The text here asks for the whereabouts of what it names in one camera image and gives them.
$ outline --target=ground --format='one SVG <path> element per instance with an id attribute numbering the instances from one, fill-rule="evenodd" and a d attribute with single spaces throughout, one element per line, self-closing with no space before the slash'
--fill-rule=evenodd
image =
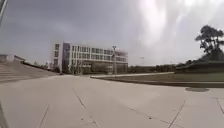
<path id="1" fill-rule="evenodd" d="M 224 73 L 123 76 L 117 79 L 162 82 L 224 82 Z"/>
<path id="2" fill-rule="evenodd" d="M 223 128 L 224 89 L 53 76 L 0 85 L 10 128 Z"/>

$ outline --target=tree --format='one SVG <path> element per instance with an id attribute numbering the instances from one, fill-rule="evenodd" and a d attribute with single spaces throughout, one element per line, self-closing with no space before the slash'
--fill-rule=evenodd
<path id="1" fill-rule="evenodd" d="M 201 41 L 200 48 L 204 48 L 204 52 L 210 54 L 220 49 L 220 45 L 224 45 L 224 42 L 219 40 L 219 37 L 223 37 L 223 35 L 222 30 L 217 30 L 209 25 L 205 25 L 201 28 L 200 34 L 195 40 Z"/>

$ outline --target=grass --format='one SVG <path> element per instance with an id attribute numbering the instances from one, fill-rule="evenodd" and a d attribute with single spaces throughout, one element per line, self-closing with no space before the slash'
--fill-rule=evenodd
<path id="1" fill-rule="evenodd" d="M 224 82 L 224 73 L 123 76 L 116 79 L 160 82 Z"/>

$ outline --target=pavement joint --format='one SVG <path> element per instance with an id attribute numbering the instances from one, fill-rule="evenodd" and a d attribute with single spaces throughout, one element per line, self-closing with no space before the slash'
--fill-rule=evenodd
<path id="1" fill-rule="evenodd" d="M 92 123 L 94 123 L 94 124 L 97 126 L 97 128 L 100 128 L 100 127 L 97 125 L 96 121 L 93 119 L 93 117 L 92 117 L 92 116 L 90 115 L 90 113 L 88 112 L 88 109 L 85 107 L 85 105 L 83 104 L 82 100 L 80 99 L 80 97 L 78 96 L 78 94 L 76 93 L 76 91 L 75 91 L 74 88 L 73 88 L 73 91 L 74 91 L 76 97 L 79 99 L 80 104 L 83 106 L 83 108 L 86 110 L 86 112 L 89 114 L 90 118 L 92 119 L 92 121 L 93 121 Z"/>
<path id="2" fill-rule="evenodd" d="M 159 121 L 161 121 L 161 122 L 163 122 L 163 123 L 171 124 L 171 123 L 169 123 L 169 122 L 167 122 L 167 121 L 158 119 L 158 118 L 156 118 L 156 117 L 149 116 L 149 115 L 147 115 L 147 114 L 145 114 L 145 113 L 143 113 L 143 112 L 140 112 L 140 111 L 138 111 L 138 110 L 136 110 L 136 109 L 133 109 L 133 108 L 128 108 L 128 109 L 131 110 L 131 111 L 135 111 L 135 112 L 137 112 L 137 113 L 140 113 L 140 114 L 142 114 L 142 115 L 145 115 L 145 116 L 147 116 L 149 119 L 150 119 L 150 118 L 153 118 L 153 119 L 155 119 L 155 120 L 159 120 Z"/>
<path id="3" fill-rule="evenodd" d="M 43 122 L 44 122 L 44 119 L 45 119 L 45 117 L 46 117 L 46 115 L 47 115 L 47 112 L 48 112 L 48 110 L 49 110 L 49 107 L 50 107 L 50 104 L 48 105 L 48 107 L 47 107 L 47 109 L 46 109 L 46 111 L 45 111 L 45 113 L 44 113 L 44 116 L 43 116 L 43 118 L 42 118 L 42 120 L 41 120 L 41 123 L 40 123 L 39 128 L 41 128 L 41 126 L 42 126 L 42 124 L 43 124 Z"/>
<path id="4" fill-rule="evenodd" d="M 185 105 L 185 102 L 186 102 L 186 100 L 184 101 L 184 103 L 180 107 L 180 110 L 178 111 L 177 115 L 174 117 L 173 121 L 171 122 L 171 124 L 170 124 L 170 126 L 168 128 L 170 128 L 173 125 L 174 121 L 177 119 L 178 115 L 180 114 L 180 112 L 182 111 L 182 109 L 183 109 L 183 107 Z"/>
<path id="5" fill-rule="evenodd" d="M 95 123 L 92 122 L 92 123 L 82 124 L 82 125 L 79 125 L 79 126 L 76 126 L 76 127 L 82 127 L 82 126 L 91 125 L 91 124 L 95 124 Z"/>
<path id="6" fill-rule="evenodd" d="M 222 109 L 222 106 L 220 105 L 220 103 L 219 103 L 219 99 L 218 98 L 216 98 L 216 101 L 217 101 L 217 103 L 218 103 L 218 105 L 219 105 L 219 108 L 221 109 L 221 111 L 222 111 L 222 114 L 224 115 L 224 110 Z"/>

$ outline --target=white building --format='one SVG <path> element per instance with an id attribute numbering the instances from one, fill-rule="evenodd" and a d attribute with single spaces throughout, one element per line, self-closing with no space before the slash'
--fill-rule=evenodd
<path id="1" fill-rule="evenodd" d="M 93 70 L 93 67 L 105 67 L 105 72 L 111 73 L 114 65 L 114 51 L 111 48 L 92 47 L 84 44 L 55 43 L 53 46 L 52 62 L 54 67 L 59 66 L 63 72 L 80 73 L 84 68 Z M 128 54 L 116 50 L 116 65 L 118 72 L 127 71 Z"/>

